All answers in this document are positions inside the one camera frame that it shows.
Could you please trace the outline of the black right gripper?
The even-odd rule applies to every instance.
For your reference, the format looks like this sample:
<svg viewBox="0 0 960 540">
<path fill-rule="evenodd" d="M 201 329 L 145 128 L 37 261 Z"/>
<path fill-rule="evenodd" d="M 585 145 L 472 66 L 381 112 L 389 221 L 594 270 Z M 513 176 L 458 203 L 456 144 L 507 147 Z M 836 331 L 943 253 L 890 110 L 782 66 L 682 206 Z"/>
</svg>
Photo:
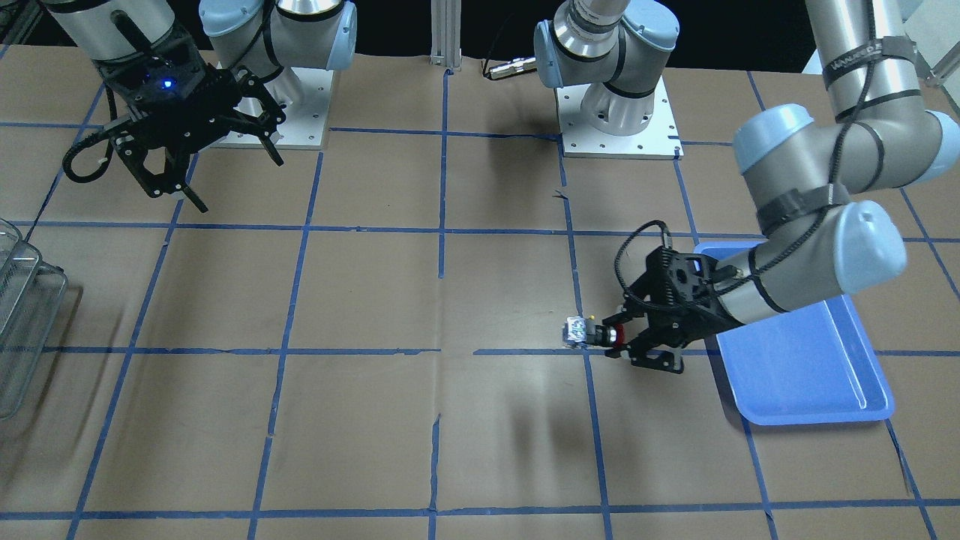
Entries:
<svg viewBox="0 0 960 540">
<path fill-rule="evenodd" d="M 94 143 L 106 140 L 148 197 L 181 194 L 198 212 L 208 212 L 188 168 L 193 156 L 229 132 L 256 137 L 271 160 L 284 165 L 273 140 L 286 120 L 284 109 L 246 66 L 218 69 L 202 58 L 164 64 L 151 57 L 94 65 L 127 104 L 127 114 L 94 133 Z M 242 97 L 256 101 L 261 112 L 236 112 Z"/>
</svg>

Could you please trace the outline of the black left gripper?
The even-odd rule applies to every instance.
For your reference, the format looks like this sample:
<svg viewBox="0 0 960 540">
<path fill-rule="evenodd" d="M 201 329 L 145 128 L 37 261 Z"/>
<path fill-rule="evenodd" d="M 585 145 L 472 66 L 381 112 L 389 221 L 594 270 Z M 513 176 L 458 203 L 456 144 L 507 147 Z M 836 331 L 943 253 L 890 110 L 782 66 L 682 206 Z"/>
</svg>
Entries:
<svg viewBox="0 0 960 540">
<path fill-rule="evenodd" d="M 718 260 L 699 253 L 658 247 L 646 256 L 644 273 L 624 289 L 625 304 L 604 318 L 614 327 L 646 317 L 647 327 L 622 346 L 604 350 L 610 359 L 635 367 L 679 374 L 681 350 L 693 341 L 740 327 L 713 284 Z"/>
</svg>

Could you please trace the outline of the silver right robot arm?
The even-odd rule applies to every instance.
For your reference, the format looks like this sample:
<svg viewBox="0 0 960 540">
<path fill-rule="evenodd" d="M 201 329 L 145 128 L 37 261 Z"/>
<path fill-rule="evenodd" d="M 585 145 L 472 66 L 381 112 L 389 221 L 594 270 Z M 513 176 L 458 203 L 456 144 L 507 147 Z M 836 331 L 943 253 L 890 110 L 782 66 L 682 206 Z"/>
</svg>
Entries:
<svg viewBox="0 0 960 540">
<path fill-rule="evenodd" d="M 130 171 L 145 194 L 161 197 L 181 195 L 192 201 L 197 212 L 206 212 L 203 201 L 186 184 L 188 165 L 196 154 L 215 143 L 237 143 L 244 137 L 262 147 L 276 164 L 284 164 L 278 147 L 319 149 L 326 133 L 329 97 L 326 81 L 346 71 L 356 51 L 358 15 L 350 1 L 201 1 L 199 17 L 206 37 L 220 59 L 209 64 L 198 52 L 186 28 L 166 1 L 39 1 L 63 30 L 91 59 L 113 100 L 116 93 L 129 112 L 110 120 L 102 130 L 90 133 L 63 157 L 63 173 L 73 182 L 92 182 L 109 165 L 111 153 Z M 87 175 L 72 170 L 72 160 L 86 147 L 107 140 L 107 157 L 100 169 Z M 152 173 L 145 167 L 148 152 L 165 151 L 165 169 Z M 359 308 L 367 301 L 369 314 L 393 314 L 406 300 L 425 301 L 434 310 L 435 300 L 426 292 L 401 286 L 393 267 L 411 263 L 411 250 L 401 249 L 401 240 L 426 240 L 439 236 L 439 277 L 445 269 L 445 186 L 438 177 L 441 215 L 435 228 L 380 232 L 367 229 L 323 229 L 311 221 L 299 228 L 304 238 L 359 233 L 386 236 L 397 233 L 390 252 L 381 249 L 360 253 L 360 240 L 343 238 L 345 247 L 334 249 L 301 278 L 319 278 L 326 271 L 332 285 L 328 308 Z M 343 336 L 346 341 L 364 341 L 384 322 L 364 318 L 359 329 L 330 329 L 323 336 Z M 312 323 L 322 338 L 333 321 L 330 314 L 299 321 Z"/>
</svg>

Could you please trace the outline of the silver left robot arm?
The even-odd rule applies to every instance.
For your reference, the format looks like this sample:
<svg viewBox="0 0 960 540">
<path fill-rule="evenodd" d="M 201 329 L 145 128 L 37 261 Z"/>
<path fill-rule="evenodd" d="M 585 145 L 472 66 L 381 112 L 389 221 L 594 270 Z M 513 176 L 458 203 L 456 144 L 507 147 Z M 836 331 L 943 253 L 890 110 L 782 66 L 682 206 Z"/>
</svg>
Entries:
<svg viewBox="0 0 960 540">
<path fill-rule="evenodd" d="M 809 1 L 807 14 L 834 112 L 819 126 L 796 103 L 770 107 L 733 136 L 765 242 L 717 260 L 680 253 L 668 226 L 622 307 L 600 322 L 567 319 L 570 347 L 679 374 L 681 349 L 894 279 L 908 258 L 875 202 L 853 195 L 927 182 L 958 160 L 958 123 L 926 109 L 897 1 Z"/>
</svg>

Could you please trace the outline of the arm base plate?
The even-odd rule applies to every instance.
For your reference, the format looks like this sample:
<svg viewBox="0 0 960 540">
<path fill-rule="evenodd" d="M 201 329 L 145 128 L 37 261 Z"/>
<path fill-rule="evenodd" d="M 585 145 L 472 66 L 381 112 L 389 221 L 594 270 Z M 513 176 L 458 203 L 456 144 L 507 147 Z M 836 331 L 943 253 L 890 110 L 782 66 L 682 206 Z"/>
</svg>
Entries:
<svg viewBox="0 0 960 540">
<path fill-rule="evenodd" d="M 335 72 L 319 68 L 281 67 L 271 81 L 264 81 L 265 89 L 284 114 L 277 120 L 277 130 L 268 138 L 277 150 L 320 150 L 325 143 L 332 102 Z M 242 97 L 234 106 L 237 113 L 260 116 L 260 100 Z M 254 134 L 229 132 L 213 141 L 218 148 L 262 149 L 260 138 Z"/>
<path fill-rule="evenodd" d="M 602 83 L 554 90 L 563 154 L 570 158 L 675 160 L 685 156 L 665 79 L 630 99 Z"/>
</svg>

